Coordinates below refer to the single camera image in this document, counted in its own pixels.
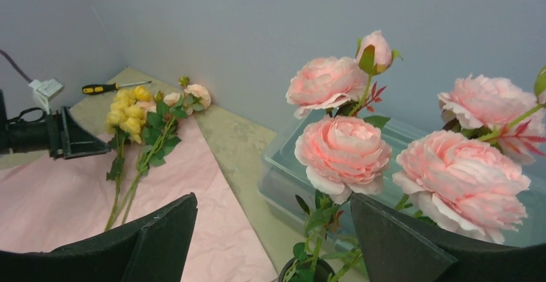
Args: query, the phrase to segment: clear plastic bin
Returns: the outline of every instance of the clear plastic bin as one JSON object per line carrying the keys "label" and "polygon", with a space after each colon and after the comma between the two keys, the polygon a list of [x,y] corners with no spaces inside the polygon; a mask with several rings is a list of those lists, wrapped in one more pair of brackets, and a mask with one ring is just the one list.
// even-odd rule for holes
{"label": "clear plastic bin", "polygon": [[[309,205],[314,203],[315,189],[307,180],[305,167],[294,156],[296,139],[303,133],[303,129],[313,122],[319,121],[324,111],[313,111],[304,118],[293,118],[275,139],[264,150],[261,157],[262,178],[259,182],[259,192],[269,203],[272,212],[286,224],[303,233],[305,214],[296,202],[295,195],[300,195]],[[393,159],[389,169],[384,172],[384,192],[374,198],[386,205],[394,207],[402,197],[402,190],[395,185],[391,176],[401,170],[396,164],[395,157],[408,144],[426,136],[426,132],[415,129],[407,124],[392,118],[383,128],[382,137],[393,149]],[[529,191],[520,193],[520,201],[527,208],[529,218],[523,220],[519,232],[506,231],[505,244],[515,247],[525,247],[546,242],[546,180],[531,177],[532,184]],[[343,252],[352,248],[352,245],[343,237],[354,236],[355,229],[350,216],[350,204],[342,206],[344,210],[340,217],[341,230],[336,234],[329,234],[332,239],[330,248]]]}

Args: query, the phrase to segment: pink paper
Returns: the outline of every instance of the pink paper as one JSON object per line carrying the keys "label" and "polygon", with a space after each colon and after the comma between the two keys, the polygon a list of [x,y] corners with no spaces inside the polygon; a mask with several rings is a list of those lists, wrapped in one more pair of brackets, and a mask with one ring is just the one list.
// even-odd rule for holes
{"label": "pink paper", "polygon": [[[192,117],[178,135],[182,142],[167,163],[138,186],[128,220],[194,192],[199,211],[182,281],[272,281],[275,269]],[[137,154],[128,150],[126,165],[134,165]],[[49,252],[100,234],[114,199],[114,183],[105,179],[113,157],[43,156],[0,171],[0,250]],[[122,194],[134,175],[131,167]]]}

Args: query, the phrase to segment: cable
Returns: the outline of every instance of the cable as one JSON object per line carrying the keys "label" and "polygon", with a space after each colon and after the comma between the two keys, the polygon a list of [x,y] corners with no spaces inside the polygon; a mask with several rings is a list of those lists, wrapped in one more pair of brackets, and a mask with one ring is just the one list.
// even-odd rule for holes
{"label": "cable", "polygon": [[9,54],[7,54],[4,50],[0,49],[0,53],[6,58],[6,60],[14,67],[14,69],[28,82],[31,83],[32,79],[30,79],[29,76],[27,76],[22,69],[15,63],[15,61],[10,57]]}

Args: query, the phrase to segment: screwdriver handle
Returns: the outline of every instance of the screwdriver handle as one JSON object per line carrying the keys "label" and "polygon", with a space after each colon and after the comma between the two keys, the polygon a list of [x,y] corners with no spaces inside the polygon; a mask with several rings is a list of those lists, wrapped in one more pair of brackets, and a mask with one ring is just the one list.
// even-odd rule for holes
{"label": "screwdriver handle", "polygon": [[82,87],[82,92],[87,95],[99,95],[118,89],[118,84],[88,84],[87,86]]}

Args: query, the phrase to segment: table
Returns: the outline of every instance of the table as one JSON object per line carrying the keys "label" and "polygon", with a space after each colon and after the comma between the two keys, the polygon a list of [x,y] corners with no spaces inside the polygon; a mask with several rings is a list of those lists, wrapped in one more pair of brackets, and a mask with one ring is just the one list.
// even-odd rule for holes
{"label": "table", "polygon": [[[173,82],[178,77],[179,75],[173,75]],[[180,90],[133,68],[124,69],[109,83],[124,84],[143,80],[152,81],[146,86],[153,92],[160,89],[167,94]],[[105,93],[86,97],[71,108],[71,114],[90,133],[103,134],[104,119],[109,111],[113,95],[114,93]],[[258,181],[261,177],[260,156],[275,137],[275,132],[215,105],[207,111],[193,115],[250,224],[275,269],[280,272],[285,263],[292,258],[292,247],[303,237],[277,220],[258,193]],[[45,151],[37,151],[4,156],[0,159],[0,169],[30,163],[45,153]],[[340,262],[329,261],[329,263],[335,270],[341,268]],[[353,270],[347,273],[342,281],[365,281],[365,279]]]}

